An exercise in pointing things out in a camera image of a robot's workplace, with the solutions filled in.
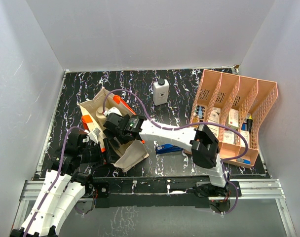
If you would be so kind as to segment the white square bottle black cap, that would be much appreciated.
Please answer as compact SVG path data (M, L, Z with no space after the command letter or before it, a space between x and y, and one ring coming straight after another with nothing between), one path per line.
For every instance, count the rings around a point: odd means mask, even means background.
M153 102L155 106L166 104L168 101L169 82L167 79L159 79L153 83Z

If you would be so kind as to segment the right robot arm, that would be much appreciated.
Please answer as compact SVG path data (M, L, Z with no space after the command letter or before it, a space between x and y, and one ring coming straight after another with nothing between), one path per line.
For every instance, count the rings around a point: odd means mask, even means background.
M105 114L104 131L116 148L135 140L157 141L182 148L191 152L193 162L209 176L216 195L223 196L229 191L230 185L220 161L219 141L208 126L181 128L155 123L153 119L140 115Z

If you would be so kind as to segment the orange bag handle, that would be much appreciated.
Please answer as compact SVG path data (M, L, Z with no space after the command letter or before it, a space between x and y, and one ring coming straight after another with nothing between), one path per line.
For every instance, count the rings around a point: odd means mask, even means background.
M104 142L103 139L106 138L105 134L103 133L104 127L100 126L97 123L96 118L96 110L102 106L103 112L105 109L110 109L111 107L117 107L122 116L125 115L135 115L136 113L124 102L124 100L114 94L110 94L108 97L106 97L107 92L102 91L101 93L97 94L92 100L88 100L85 102L82 102L79 104L81 113L82 113L82 123L86 130L89 132L94 130L95 128L98 128L100 132L100 147L101 150L104 152ZM146 149L144 147L144 144L142 141L139 140L132 140L132 138L128 135L128 132L124 130L125 137L129 138L129 142L126 144L122 144L121 146L112 146L114 151L119 155L122 156L125 153L128 153L129 155L140 155L141 157L147 156Z

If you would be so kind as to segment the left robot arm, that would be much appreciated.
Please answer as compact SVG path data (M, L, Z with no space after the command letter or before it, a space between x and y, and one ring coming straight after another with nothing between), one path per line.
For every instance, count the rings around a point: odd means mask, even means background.
M110 194L106 182L95 182L91 175L77 171L81 163L104 161L107 153L100 144L88 152L89 133L79 127L71 127L64 138L58 162L47 170L45 180L34 206L19 229L13 229L12 237L56 237L66 218L76 208L82 197L92 197L93 204Z

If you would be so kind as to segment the canvas tote bag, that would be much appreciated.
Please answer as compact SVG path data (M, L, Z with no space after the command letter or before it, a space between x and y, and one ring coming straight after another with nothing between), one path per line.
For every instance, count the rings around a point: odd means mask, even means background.
M82 124L89 138L100 146L105 163L126 172L149 157L144 142L127 131L130 118L137 116L120 96L102 88L92 100L78 106Z

